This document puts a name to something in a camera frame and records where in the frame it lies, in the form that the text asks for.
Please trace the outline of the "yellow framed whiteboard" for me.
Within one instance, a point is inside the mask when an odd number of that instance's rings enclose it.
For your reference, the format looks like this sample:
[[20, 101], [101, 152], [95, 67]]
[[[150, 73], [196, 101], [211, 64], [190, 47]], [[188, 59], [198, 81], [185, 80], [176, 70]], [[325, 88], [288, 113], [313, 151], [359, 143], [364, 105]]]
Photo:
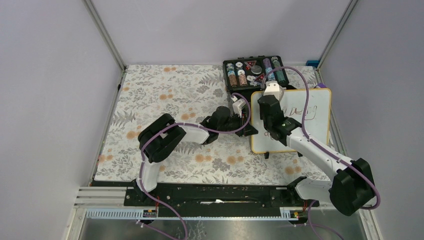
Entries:
[[[328, 88], [312, 88], [308, 92], [309, 99], [305, 115], [306, 131], [321, 143], [327, 144], [330, 137], [332, 92]], [[258, 130], [258, 134], [251, 136], [251, 150], [255, 154], [294, 152], [293, 149], [273, 140], [264, 129], [258, 104], [262, 95], [261, 91], [256, 91], [251, 95], [251, 125]], [[306, 91], [304, 89], [286, 90], [280, 101], [284, 115], [301, 122], [305, 100]]]

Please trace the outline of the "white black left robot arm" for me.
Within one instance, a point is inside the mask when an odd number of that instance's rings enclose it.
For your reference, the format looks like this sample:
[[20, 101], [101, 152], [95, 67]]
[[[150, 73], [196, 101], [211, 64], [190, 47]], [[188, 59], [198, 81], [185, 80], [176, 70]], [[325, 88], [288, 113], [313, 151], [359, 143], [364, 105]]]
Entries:
[[208, 145], [220, 134], [236, 134], [238, 137], [256, 135], [259, 131], [249, 123], [249, 113], [231, 113], [219, 106], [198, 124], [176, 122], [168, 113], [163, 114], [138, 135], [141, 166], [135, 183], [139, 188], [136, 199], [144, 206], [155, 200], [154, 189], [158, 185], [161, 162], [166, 160], [181, 142]]

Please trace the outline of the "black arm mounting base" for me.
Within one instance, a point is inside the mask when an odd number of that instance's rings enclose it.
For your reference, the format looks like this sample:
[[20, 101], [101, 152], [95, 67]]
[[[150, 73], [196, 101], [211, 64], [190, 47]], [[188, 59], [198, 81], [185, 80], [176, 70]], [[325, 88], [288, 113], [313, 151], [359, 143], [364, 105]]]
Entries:
[[93, 181], [93, 187], [123, 187], [124, 206], [146, 207], [145, 216], [153, 218], [272, 218], [283, 217], [281, 210], [290, 210], [289, 218], [297, 220], [309, 206], [318, 201], [303, 200], [292, 186], [158, 183], [149, 198], [131, 182]]

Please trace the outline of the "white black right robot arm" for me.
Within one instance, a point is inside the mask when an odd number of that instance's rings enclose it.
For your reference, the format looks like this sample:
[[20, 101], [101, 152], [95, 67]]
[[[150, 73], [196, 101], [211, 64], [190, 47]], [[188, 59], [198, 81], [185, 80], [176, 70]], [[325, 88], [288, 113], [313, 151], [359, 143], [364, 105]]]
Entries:
[[293, 206], [305, 200], [331, 203], [341, 214], [351, 216], [357, 210], [374, 210], [381, 204], [370, 164], [363, 158], [351, 158], [323, 145], [309, 134], [304, 125], [284, 115], [279, 100], [265, 95], [257, 101], [260, 119], [272, 139], [289, 147], [319, 167], [328, 181], [302, 178], [287, 191]]

